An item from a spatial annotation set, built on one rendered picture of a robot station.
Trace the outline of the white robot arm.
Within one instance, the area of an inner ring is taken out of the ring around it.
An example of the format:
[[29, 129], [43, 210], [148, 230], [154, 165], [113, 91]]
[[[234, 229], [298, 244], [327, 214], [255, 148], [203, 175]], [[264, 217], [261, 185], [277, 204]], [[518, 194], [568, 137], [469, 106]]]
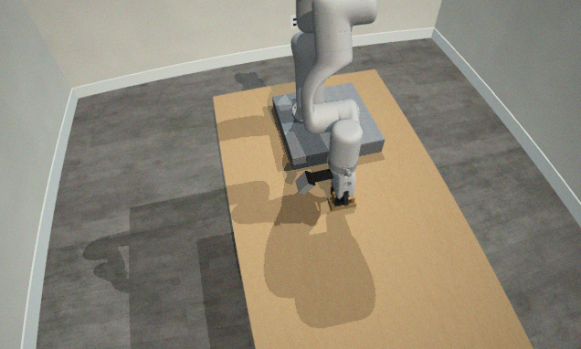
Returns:
[[[328, 165], [347, 177], [357, 166], [363, 137], [359, 107], [352, 99], [324, 102], [324, 84], [352, 62], [353, 26], [371, 24], [376, 16], [377, 0], [296, 0], [301, 32], [290, 42], [298, 103], [292, 114], [309, 133], [331, 132]], [[331, 170], [305, 171], [295, 180], [298, 192], [305, 195], [316, 182], [333, 179]]]

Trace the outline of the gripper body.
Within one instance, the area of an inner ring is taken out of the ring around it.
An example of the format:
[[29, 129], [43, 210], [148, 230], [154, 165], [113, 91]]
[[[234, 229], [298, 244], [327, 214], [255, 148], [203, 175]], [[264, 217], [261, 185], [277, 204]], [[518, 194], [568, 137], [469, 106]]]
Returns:
[[[331, 170], [331, 168], [329, 167]], [[331, 170], [333, 179], [331, 179], [334, 192], [338, 199], [343, 197], [343, 192], [348, 191], [349, 196], [354, 196], [355, 190], [355, 170], [352, 172], [351, 177], [347, 177], [346, 174], [337, 174]]]

